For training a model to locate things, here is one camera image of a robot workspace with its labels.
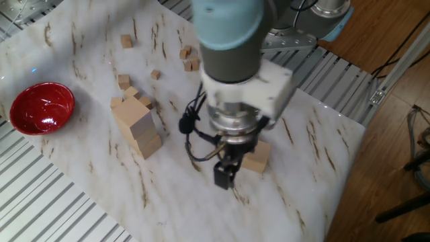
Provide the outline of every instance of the red bowl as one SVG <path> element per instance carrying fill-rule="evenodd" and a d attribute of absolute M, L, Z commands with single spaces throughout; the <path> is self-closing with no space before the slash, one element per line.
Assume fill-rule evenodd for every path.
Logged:
<path fill-rule="evenodd" d="M 75 108 L 72 91 L 60 83 L 39 83 L 13 101 L 10 119 L 24 134 L 49 134 L 63 127 Z"/>

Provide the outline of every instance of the black cable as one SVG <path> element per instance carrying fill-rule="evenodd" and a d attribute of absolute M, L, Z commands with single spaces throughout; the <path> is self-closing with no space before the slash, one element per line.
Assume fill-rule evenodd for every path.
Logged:
<path fill-rule="evenodd" d="M 303 7 L 305 1 L 306 0 L 302 0 L 302 3 L 300 4 L 299 9 L 301 9 Z M 297 11 L 297 13 L 296 13 L 296 17 L 294 18 L 294 22 L 293 22 L 294 28 L 297 26 L 297 20 L 298 20 L 298 16 L 300 15 L 300 13 L 301 13 L 301 11 Z"/>
<path fill-rule="evenodd" d="M 422 57 L 420 57 L 420 58 L 418 58 L 416 61 L 414 61 L 409 67 L 408 67 L 408 69 L 409 68 L 411 68 L 411 67 L 413 67 L 413 66 L 415 66 L 416 64 L 418 64 L 420 61 L 422 61 L 422 60 L 424 60 L 425 59 L 425 57 L 427 57 L 427 56 L 429 56 L 429 54 L 430 54 L 430 50 L 428 50 L 425 54 L 423 54 L 422 55 Z M 400 60 L 400 59 L 397 59 L 397 60 L 395 60 L 395 61 L 393 61 L 393 62 L 391 62 L 391 63 L 388 63 L 388 65 L 387 66 L 389 66 L 389 65 L 392 65 L 392 64 L 394 64 L 394 63 L 396 63 L 396 62 L 398 62 L 398 60 Z M 376 78 L 385 78 L 385 77 L 387 77 L 387 75 L 382 75 L 382 76 L 379 76 L 379 77 L 376 77 Z"/>
<path fill-rule="evenodd" d="M 406 39 L 404 39 L 403 43 L 396 49 L 396 51 L 394 51 L 394 53 L 390 56 L 390 58 L 385 62 L 385 64 L 383 64 L 381 67 L 378 67 L 374 73 L 375 75 L 373 75 L 372 79 L 375 79 L 375 77 L 377 77 L 381 71 L 387 67 L 390 63 L 390 61 L 397 55 L 397 53 L 400 51 L 401 48 L 403 48 L 403 46 L 408 42 L 408 40 L 412 37 L 412 35 L 415 33 L 415 31 L 417 31 L 417 29 L 419 28 L 419 26 L 421 26 L 421 24 L 424 23 L 424 21 L 430 16 L 430 11 L 423 17 L 423 19 L 421 19 L 421 21 L 413 28 L 413 30 L 409 33 L 409 35 L 406 37 Z"/>
<path fill-rule="evenodd" d="M 299 11 L 299 12 L 301 12 L 301 11 L 306 11 L 306 10 L 309 10 L 309 9 L 311 9 L 312 7 L 314 7 L 315 6 L 315 4 L 317 4 L 318 3 L 318 1 L 319 0 L 315 0 L 313 3 L 311 3 L 310 5 L 308 5 L 308 6 L 306 6 L 306 7 L 301 7 L 300 9 L 297 9 L 297 8 L 295 8 L 295 7 L 292 7 L 292 6 L 290 6 L 290 9 L 291 10 L 294 10 L 294 11 Z"/>
<path fill-rule="evenodd" d="M 415 152 L 415 137 L 414 137 L 414 130 L 413 130 L 414 127 L 413 126 L 415 123 L 415 118 L 417 117 L 418 113 L 421 113 L 421 115 L 423 115 L 423 117 L 424 117 L 423 113 L 426 113 L 427 115 L 430 116 L 430 114 L 428 112 L 426 112 L 425 110 L 422 110 L 419 106 L 416 106 L 416 105 L 414 105 L 412 107 L 412 110 L 408 114 L 407 121 L 408 121 L 408 129 L 409 129 L 409 140 L 411 142 L 411 160 L 415 159 L 419 155 L 422 155 L 424 152 L 429 152 L 429 150 L 425 150 L 425 149 L 422 151 L 419 151 L 418 153 Z M 415 179 L 417 180 L 418 184 L 424 190 L 430 191 L 430 180 L 425 177 L 425 175 L 421 171 L 420 166 L 415 170 L 414 175 L 415 175 Z"/>

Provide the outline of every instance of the table leg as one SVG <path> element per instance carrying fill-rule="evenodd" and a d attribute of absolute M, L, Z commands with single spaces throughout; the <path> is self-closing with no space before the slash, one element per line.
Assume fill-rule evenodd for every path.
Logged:
<path fill-rule="evenodd" d="M 411 162 L 407 163 L 403 169 L 410 171 L 412 169 L 416 169 L 419 165 L 422 163 L 430 160 L 430 151 L 427 151 L 426 153 L 423 153 L 422 155 L 418 156 L 417 158 L 413 159 Z"/>
<path fill-rule="evenodd" d="M 426 192 L 416 198 L 406 201 L 390 210 L 380 213 L 376 216 L 375 221 L 377 223 L 384 223 L 388 220 L 396 218 L 397 216 L 403 215 L 407 212 L 418 209 L 424 205 L 430 204 L 430 192 Z"/>

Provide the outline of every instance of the silver metal flange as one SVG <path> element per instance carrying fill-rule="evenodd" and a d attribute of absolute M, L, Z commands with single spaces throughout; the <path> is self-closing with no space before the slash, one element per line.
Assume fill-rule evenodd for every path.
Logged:
<path fill-rule="evenodd" d="M 210 125 L 222 135 L 221 141 L 238 145 L 252 140 L 251 133 L 258 124 L 258 110 L 245 104 L 240 106 L 241 111 L 232 115 L 208 105 Z"/>
<path fill-rule="evenodd" d="M 311 10 L 321 17 L 335 18 L 345 15 L 349 11 L 350 7 L 350 0 L 346 0 L 344 4 L 337 9 L 327 9 L 324 8 L 320 3 L 317 3 L 311 8 Z"/>

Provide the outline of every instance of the wooden floor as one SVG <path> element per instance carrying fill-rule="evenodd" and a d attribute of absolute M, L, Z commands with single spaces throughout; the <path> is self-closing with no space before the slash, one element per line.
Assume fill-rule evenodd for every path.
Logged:
<path fill-rule="evenodd" d="M 332 43 L 319 44 L 369 73 L 385 63 L 430 11 L 429 0 L 351 0 L 351 4 L 355 11 L 341 35 Z"/>
<path fill-rule="evenodd" d="M 410 29 L 413 28 L 414 24 L 411 23 L 418 22 L 430 8 L 430 1 L 358 1 L 363 4 L 361 8 L 372 13 L 380 13 L 380 10 L 371 8 L 373 5 L 385 6 L 391 11 L 402 6 L 412 5 L 410 9 L 405 9 L 410 14 L 404 18 L 403 24 L 399 24 L 399 21 L 393 16 L 389 20 L 382 19 L 380 15 L 371 21 L 371 17 L 365 15 L 364 24 L 370 22 L 369 26 L 357 27 L 358 33 L 347 30 L 348 33 L 352 33 L 352 36 L 343 36 L 338 42 L 329 45 L 329 50 L 355 65 L 361 65 L 367 71 L 371 71 L 376 65 L 383 63 L 394 51 L 396 45 L 401 42 L 400 39 L 409 33 L 404 30 L 407 28 L 406 25 L 409 25 Z M 381 22 L 384 22 L 385 28 L 380 25 Z M 389 30 L 395 26 L 402 29 L 402 33 L 399 34 L 402 37 L 387 36 L 396 31 Z M 354 42 L 353 39 L 358 38 L 359 33 L 365 28 L 369 28 L 368 33 Z M 393 41 L 378 43 L 375 40 L 378 37 L 374 34 L 379 35 L 381 39 L 391 38 Z M 365 46 L 363 52 L 360 51 L 359 46 L 362 48 Z M 370 50 L 376 53 L 368 54 L 369 62 L 367 63 L 366 52 Z M 381 225 L 374 222 L 378 213 L 424 192 L 416 183 L 413 173 L 404 171 L 402 166 L 409 162 L 411 157 L 406 123 L 408 112 L 414 104 L 430 112 L 429 70 L 430 57 L 410 68 L 392 89 L 368 126 L 327 235 L 327 242 L 400 241 L 413 233 L 430 232 L 430 205 Z M 428 126 L 429 124 L 418 115 L 415 134 L 422 132 Z M 430 166 L 426 165 L 424 170 L 427 177 L 430 177 Z"/>

